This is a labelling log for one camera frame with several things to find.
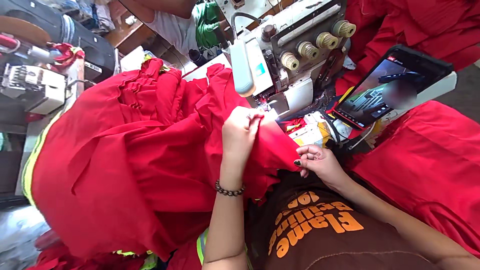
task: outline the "cable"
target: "cable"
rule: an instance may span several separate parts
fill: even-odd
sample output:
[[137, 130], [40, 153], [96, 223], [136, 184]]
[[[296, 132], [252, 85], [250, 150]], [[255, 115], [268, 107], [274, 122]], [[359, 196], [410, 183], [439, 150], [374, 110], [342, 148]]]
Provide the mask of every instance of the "cable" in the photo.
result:
[[348, 147], [348, 149], [349, 149], [349, 150], [352, 150], [352, 149], [353, 149], [355, 146], [357, 146], [361, 141], [363, 141], [363, 140], [365, 139], [365, 137], [367, 137], [367, 136], [372, 132], [372, 130], [373, 130], [374, 127], [375, 127], [375, 122], [373, 122], [373, 125], [372, 125], [372, 127], [370, 128], [370, 130], [367, 132], [367, 134], [365, 134], [365, 136], [363, 136], [363, 137], [360, 139], [360, 141], [358, 141], [356, 144]]
[[272, 10], [273, 12], [275, 12], [275, 15], [278, 14], [278, 12], [276, 12], [275, 8], [273, 7], [273, 4], [270, 2], [270, 0], [268, 0], [268, 3], [270, 4], [270, 6], [272, 7]]
[[183, 65], [183, 63], [181, 62], [180, 58], [172, 51], [170, 51], [170, 49], [167, 49], [169, 52], [171, 52], [173, 55], [175, 55], [175, 57], [179, 60], [180, 62], [180, 65], [183, 67], [183, 73], [187, 73], [187, 70], [185, 69], [185, 66]]
[[246, 17], [246, 18], [249, 18], [249, 19], [252, 19], [254, 20], [255, 22], [257, 22], [259, 25], [262, 24], [262, 20], [260, 20], [259, 18], [256, 18], [255, 16], [252, 16], [250, 14], [247, 14], [247, 13], [243, 13], [243, 12], [235, 12], [233, 13], [232, 15], [232, 18], [231, 18], [231, 23], [232, 23], [232, 30], [233, 30], [233, 39], [237, 39], [237, 28], [235, 26], [235, 18], [237, 16], [241, 16], [241, 17]]

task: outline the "wooden table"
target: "wooden table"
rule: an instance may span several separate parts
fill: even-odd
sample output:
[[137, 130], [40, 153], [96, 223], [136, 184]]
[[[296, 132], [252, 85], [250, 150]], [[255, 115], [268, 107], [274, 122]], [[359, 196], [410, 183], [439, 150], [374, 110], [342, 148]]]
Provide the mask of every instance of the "wooden table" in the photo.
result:
[[121, 54], [128, 54], [147, 39], [155, 36], [155, 32], [140, 20], [137, 20], [132, 25], [126, 24], [125, 19], [131, 16], [132, 13], [118, 0], [108, 3], [108, 8], [110, 9], [110, 16], [115, 25], [115, 30], [108, 33], [105, 38], [113, 47], [119, 49]]

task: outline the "charging cable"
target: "charging cable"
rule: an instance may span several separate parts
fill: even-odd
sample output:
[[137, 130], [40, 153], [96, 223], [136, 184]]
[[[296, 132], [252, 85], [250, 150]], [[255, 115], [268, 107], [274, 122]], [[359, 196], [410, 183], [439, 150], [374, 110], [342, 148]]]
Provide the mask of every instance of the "charging cable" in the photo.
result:
[[363, 141], [373, 130], [373, 128], [375, 127], [375, 122], [373, 122], [373, 125], [372, 127], [370, 128], [370, 130], [367, 132], [367, 134], [365, 134], [365, 136], [363, 136], [360, 141], [356, 142], [356, 144], [348, 147], [349, 150], [352, 150], [355, 146], [357, 146], [361, 141]]

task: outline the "yellow reflective stripe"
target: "yellow reflective stripe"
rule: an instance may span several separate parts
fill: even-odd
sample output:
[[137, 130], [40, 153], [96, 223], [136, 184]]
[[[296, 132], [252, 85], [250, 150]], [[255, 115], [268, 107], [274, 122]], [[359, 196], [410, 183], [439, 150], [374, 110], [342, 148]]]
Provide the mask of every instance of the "yellow reflective stripe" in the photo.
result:
[[[114, 254], [117, 253], [118, 255], [124, 255], [124, 256], [135, 255], [135, 253], [133, 253], [132, 251], [123, 252], [123, 250], [117, 250], [117, 251], [114, 251], [113, 253]], [[147, 254], [148, 255], [153, 255], [153, 252], [151, 250], [147, 250]]]
[[197, 238], [197, 254], [200, 264], [204, 264], [204, 247], [207, 243], [208, 228]]
[[38, 159], [38, 155], [40, 154], [43, 144], [45, 143], [45, 138], [47, 137], [48, 131], [63, 113], [64, 113], [63, 110], [59, 111], [57, 115], [53, 117], [50, 123], [48, 123], [48, 125], [45, 127], [42, 133], [40, 133], [40, 136], [38, 137], [35, 143], [32, 153], [28, 157], [27, 162], [25, 163], [25, 166], [24, 166], [24, 171], [22, 173], [24, 195], [25, 197], [27, 197], [30, 204], [33, 205], [34, 207], [36, 207], [36, 205], [32, 197], [32, 175], [33, 175], [35, 162]]
[[197, 238], [197, 254], [198, 259], [200, 260], [200, 264], [204, 264], [204, 254], [202, 252], [202, 246], [200, 245], [200, 237]]
[[150, 270], [156, 267], [158, 257], [155, 254], [150, 254], [145, 260], [143, 266], [139, 270]]

